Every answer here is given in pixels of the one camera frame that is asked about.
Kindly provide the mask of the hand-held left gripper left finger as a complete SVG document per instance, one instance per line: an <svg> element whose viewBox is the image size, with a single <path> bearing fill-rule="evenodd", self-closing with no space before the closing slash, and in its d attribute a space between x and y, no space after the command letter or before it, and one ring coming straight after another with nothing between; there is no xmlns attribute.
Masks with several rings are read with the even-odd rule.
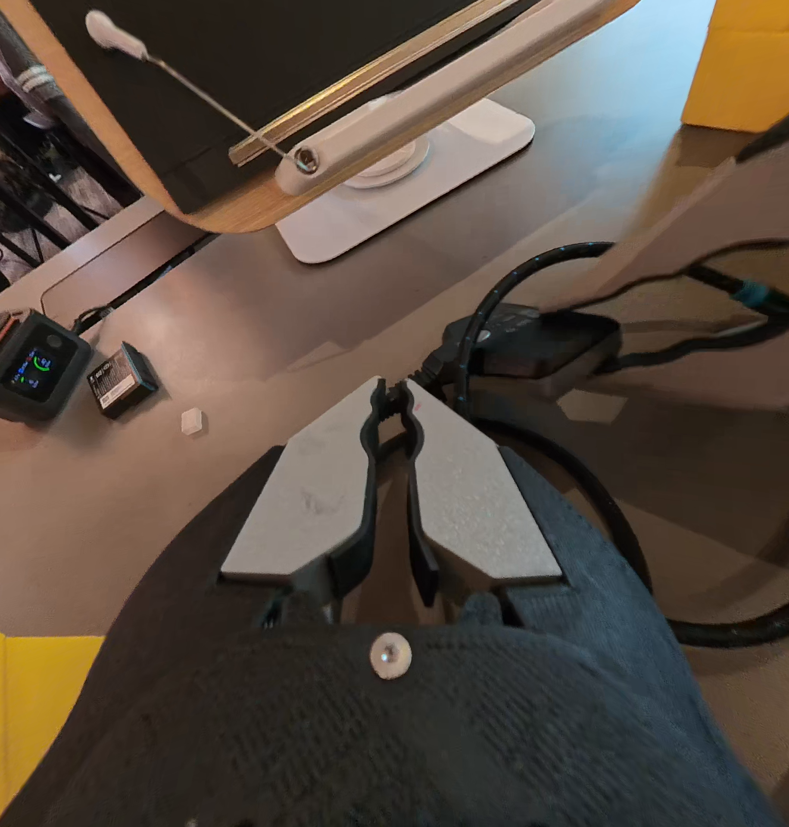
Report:
<svg viewBox="0 0 789 827"><path fill-rule="evenodd" d="M225 581L344 598L368 575L377 514L381 377L291 437L221 566Z"/></svg>

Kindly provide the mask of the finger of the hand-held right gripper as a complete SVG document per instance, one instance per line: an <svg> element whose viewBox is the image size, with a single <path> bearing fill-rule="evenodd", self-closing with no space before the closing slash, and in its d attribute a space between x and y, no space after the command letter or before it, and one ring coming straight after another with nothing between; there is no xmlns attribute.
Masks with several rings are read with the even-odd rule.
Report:
<svg viewBox="0 0 789 827"><path fill-rule="evenodd" d="M749 160L724 161L653 227L616 244L549 304L587 305L742 243L784 241L789 141Z"/></svg>
<svg viewBox="0 0 789 827"><path fill-rule="evenodd" d="M789 410L789 331L731 350L697 352L666 365L599 379L599 391L736 410Z"/></svg>

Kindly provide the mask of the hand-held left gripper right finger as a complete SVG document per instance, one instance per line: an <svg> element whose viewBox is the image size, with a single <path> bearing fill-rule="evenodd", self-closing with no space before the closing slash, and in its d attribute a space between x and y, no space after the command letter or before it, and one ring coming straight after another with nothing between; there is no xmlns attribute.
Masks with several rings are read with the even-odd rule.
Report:
<svg viewBox="0 0 789 827"><path fill-rule="evenodd" d="M499 445L414 380L400 384L412 442L407 521L425 606L563 577Z"/></svg>

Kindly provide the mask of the yellow plastic bin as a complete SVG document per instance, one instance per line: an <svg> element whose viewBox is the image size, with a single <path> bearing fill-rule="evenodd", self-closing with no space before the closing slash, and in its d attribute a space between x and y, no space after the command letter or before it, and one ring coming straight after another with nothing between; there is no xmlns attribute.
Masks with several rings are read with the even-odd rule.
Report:
<svg viewBox="0 0 789 827"><path fill-rule="evenodd" d="M104 640L0 633L0 816L69 718Z"/></svg>
<svg viewBox="0 0 789 827"><path fill-rule="evenodd" d="M789 114L789 1L717 1L681 115L759 133Z"/></svg>

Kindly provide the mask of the black hdmi switch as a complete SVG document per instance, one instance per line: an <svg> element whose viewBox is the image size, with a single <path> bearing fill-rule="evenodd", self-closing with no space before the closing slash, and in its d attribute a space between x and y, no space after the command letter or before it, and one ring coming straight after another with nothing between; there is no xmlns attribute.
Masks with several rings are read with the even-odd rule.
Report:
<svg viewBox="0 0 789 827"><path fill-rule="evenodd" d="M468 374L527 380L585 377L617 356L615 319L576 311L542 314L528 305L500 303L471 347Z"/></svg>

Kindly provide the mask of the dark charger case with display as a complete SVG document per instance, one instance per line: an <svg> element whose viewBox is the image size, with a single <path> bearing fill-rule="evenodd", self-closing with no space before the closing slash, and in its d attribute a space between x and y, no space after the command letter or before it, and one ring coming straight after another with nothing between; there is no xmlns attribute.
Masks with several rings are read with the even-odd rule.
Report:
<svg viewBox="0 0 789 827"><path fill-rule="evenodd" d="M0 313L0 419L55 419L90 355L88 342L33 309Z"/></svg>

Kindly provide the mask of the monitor on white stand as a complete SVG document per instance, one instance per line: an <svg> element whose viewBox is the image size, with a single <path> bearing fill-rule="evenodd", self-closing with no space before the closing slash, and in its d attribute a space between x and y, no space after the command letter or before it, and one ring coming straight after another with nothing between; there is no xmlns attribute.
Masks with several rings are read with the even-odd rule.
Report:
<svg viewBox="0 0 789 827"><path fill-rule="evenodd" d="M0 48L173 217L318 264L524 150L489 96L635 4L12 1Z"/></svg>

